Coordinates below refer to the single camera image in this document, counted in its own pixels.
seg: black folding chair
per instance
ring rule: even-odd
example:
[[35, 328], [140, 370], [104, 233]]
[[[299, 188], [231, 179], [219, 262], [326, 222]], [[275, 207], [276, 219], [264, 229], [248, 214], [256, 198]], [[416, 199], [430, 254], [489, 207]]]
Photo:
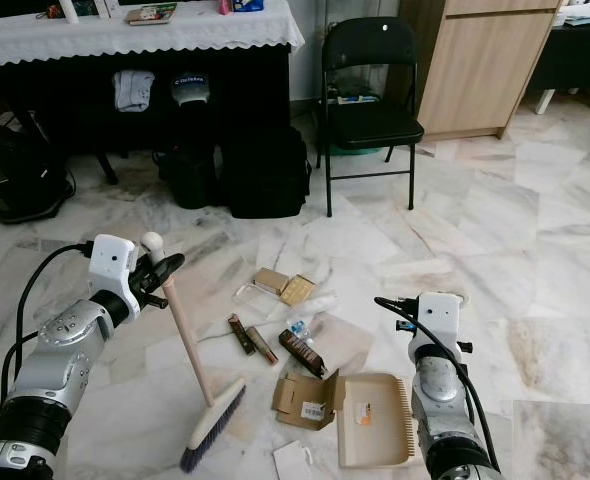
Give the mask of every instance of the black folding chair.
[[[328, 104], [327, 73], [355, 65], [408, 65], [412, 82], [406, 105], [368, 102], [338, 105]], [[322, 119], [319, 122], [317, 168], [326, 157], [327, 215], [331, 208], [331, 181], [379, 175], [409, 174], [408, 209], [413, 209], [415, 181], [415, 144], [422, 140], [424, 129], [415, 114], [415, 84], [417, 83], [417, 53], [415, 35], [404, 20], [397, 17], [355, 18], [339, 23], [324, 42], [322, 52]], [[346, 150], [389, 147], [386, 162], [393, 148], [409, 145], [410, 168], [395, 172], [362, 175], [331, 176], [330, 145]]]

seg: broom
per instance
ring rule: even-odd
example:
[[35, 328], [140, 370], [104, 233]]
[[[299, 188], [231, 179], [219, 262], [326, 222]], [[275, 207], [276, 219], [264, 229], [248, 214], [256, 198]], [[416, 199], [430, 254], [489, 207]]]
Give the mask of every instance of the broom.
[[[157, 265], [157, 263], [164, 259], [164, 242], [159, 234], [155, 232], [145, 233], [142, 236], [141, 245], [148, 253], [153, 265]], [[246, 391], [246, 384], [243, 378], [239, 378], [217, 397], [213, 396], [206, 381], [204, 368], [197, 355], [197, 346], [195, 345], [188, 319], [177, 296], [175, 280], [172, 275], [164, 282], [162, 289], [168, 300], [168, 305], [171, 307], [177, 329], [184, 342], [184, 347], [186, 347], [186, 351], [188, 352], [188, 357], [195, 370], [195, 376], [197, 377], [199, 386], [202, 388], [207, 405], [206, 411], [202, 414], [199, 422], [197, 422], [193, 434], [188, 441], [188, 447], [180, 460], [180, 468], [184, 472], [190, 473], [197, 466], [204, 453], [210, 448], [220, 432], [226, 427], [228, 420], [233, 415]]]

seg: gray cloth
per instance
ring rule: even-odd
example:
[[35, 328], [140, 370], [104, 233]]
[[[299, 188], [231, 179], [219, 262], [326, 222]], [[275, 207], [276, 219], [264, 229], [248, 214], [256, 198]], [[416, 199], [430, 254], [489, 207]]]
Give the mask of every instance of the gray cloth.
[[143, 112], [151, 98], [155, 75], [141, 70], [122, 70], [113, 75], [115, 108], [120, 112]]

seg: broom bristles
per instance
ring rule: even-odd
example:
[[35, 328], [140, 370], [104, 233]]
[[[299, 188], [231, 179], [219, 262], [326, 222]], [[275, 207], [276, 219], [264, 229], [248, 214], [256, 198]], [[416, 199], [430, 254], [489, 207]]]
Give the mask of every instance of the broom bristles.
[[246, 385], [244, 385], [244, 387], [240, 390], [240, 392], [235, 397], [235, 400], [231, 402], [217, 423], [213, 425], [213, 428], [211, 428], [210, 432], [208, 432], [208, 435], [206, 435], [204, 440], [202, 440], [202, 443], [199, 444], [199, 447], [194, 450], [191, 450], [190, 448], [184, 450], [182, 459], [179, 461], [179, 468], [181, 468], [185, 473], [191, 473], [195, 469], [204, 454], [215, 442], [215, 439], [224, 430], [228, 424], [228, 421], [233, 416], [233, 413], [242, 401], [244, 393], [246, 393]]

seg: wooden broom handle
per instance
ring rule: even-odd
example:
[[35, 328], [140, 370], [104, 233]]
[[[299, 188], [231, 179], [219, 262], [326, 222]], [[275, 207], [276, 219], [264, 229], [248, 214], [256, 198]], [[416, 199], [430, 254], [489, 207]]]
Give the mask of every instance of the wooden broom handle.
[[184, 347], [186, 347], [186, 351], [188, 352], [188, 358], [191, 360], [193, 370], [195, 370], [195, 376], [197, 377], [199, 386], [202, 388], [202, 392], [204, 393], [206, 404], [209, 407], [212, 407], [215, 405], [215, 400], [213, 399], [213, 394], [208, 387], [206, 374], [204, 373], [204, 367], [202, 367], [202, 362], [200, 362], [199, 356], [197, 355], [197, 345], [195, 344], [195, 340], [193, 340], [190, 324], [188, 322], [188, 318], [186, 317], [186, 313], [184, 312], [184, 308], [182, 307], [179, 297], [177, 296], [177, 290], [175, 290], [175, 279], [172, 275], [168, 278], [168, 280], [166, 280], [166, 282], [164, 282], [162, 289], [164, 290], [166, 300], [168, 300], [168, 305], [171, 307], [175, 324], [177, 325], [179, 334], [182, 337], [182, 341], [184, 342]]

